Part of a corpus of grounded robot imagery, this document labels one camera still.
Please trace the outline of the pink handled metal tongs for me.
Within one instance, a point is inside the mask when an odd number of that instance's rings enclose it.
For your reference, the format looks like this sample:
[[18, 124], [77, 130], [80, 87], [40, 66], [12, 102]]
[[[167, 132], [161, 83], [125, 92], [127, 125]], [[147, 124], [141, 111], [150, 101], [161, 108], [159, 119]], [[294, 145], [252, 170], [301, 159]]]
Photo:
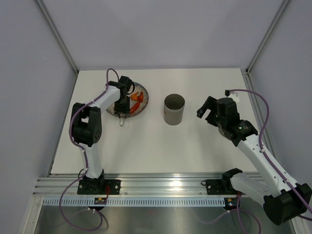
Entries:
[[119, 125], [120, 125], [120, 127], [122, 127], [124, 125], [126, 118], [127, 118], [127, 114], [119, 114]]

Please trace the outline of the red sausage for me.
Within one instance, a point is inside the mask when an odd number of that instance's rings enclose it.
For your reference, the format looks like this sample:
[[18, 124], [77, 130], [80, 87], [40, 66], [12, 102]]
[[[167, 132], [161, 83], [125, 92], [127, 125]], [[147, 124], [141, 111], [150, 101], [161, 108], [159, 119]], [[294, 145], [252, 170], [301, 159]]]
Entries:
[[133, 114], [140, 107], [140, 102], [136, 102], [130, 109], [130, 114]]

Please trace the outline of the orange carrot piece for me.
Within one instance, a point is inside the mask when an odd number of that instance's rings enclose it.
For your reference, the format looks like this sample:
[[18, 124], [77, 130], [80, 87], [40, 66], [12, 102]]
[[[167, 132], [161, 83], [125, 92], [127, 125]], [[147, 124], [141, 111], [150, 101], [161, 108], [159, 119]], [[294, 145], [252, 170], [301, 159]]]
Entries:
[[131, 100], [137, 101], [138, 93], [139, 93], [139, 92], [135, 92], [135, 93], [131, 94], [131, 95], [130, 95]]

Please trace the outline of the orange chicken drumstick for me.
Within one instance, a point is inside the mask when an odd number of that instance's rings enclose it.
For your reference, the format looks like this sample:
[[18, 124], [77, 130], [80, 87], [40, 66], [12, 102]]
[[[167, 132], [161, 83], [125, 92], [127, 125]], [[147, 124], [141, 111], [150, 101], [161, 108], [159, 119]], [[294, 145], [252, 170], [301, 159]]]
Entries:
[[140, 95], [137, 96], [137, 101], [142, 103], [144, 101], [144, 94], [143, 92], [140, 92]]

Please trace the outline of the grey cylindrical lunch box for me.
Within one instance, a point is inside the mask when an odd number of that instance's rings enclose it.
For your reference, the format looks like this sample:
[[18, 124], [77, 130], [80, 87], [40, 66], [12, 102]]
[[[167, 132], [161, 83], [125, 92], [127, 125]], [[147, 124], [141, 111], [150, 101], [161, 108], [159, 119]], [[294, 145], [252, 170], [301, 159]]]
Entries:
[[183, 111], [185, 107], [185, 99], [179, 94], [170, 94], [164, 99], [164, 121], [176, 126], [181, 123], [183, 118]]

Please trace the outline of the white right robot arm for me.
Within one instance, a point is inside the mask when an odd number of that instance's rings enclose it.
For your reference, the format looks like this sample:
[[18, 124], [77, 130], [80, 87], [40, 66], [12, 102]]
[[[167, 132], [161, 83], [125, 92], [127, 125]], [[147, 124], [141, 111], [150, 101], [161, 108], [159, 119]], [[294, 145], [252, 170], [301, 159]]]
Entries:
[[206, 121], [218, 128], [221, 135], [231, 141], [253, 164], [265, 183], [255, 181], [238, 168], [222, 174], [221, 179], [210, 183], [205, 180], [207, 193], [235, 195], [243, 193], [260, 204], [269, 220], [281, 225], [307, 211], [312, 197], [311, 187], [300, 184], [277, 162], [262, 143], [256, 128], [242, 120], [236, 102], [230, 97], [208, 97], [197, 117], [209, 110]]

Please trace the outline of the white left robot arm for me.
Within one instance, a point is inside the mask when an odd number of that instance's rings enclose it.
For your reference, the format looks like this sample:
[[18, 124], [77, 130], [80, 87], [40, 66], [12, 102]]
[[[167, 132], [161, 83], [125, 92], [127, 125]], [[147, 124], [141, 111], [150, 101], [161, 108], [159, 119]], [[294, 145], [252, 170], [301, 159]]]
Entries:
[[95, 195], [108, 191], [109, 183], [105, 182], [98, 151], [98, 142], [102, 135], [101, 116], [113, 104], [115, 114], [128, 117], [129, 94], [134, 89], [134, 82], [129, 77], [121, 76], [117, 82], [108, 82], [105, 90], [94, 100], [73, 105], [70, 140], [81, 149], [85, 159], [85, 172], [78, 184], [79, 195]]

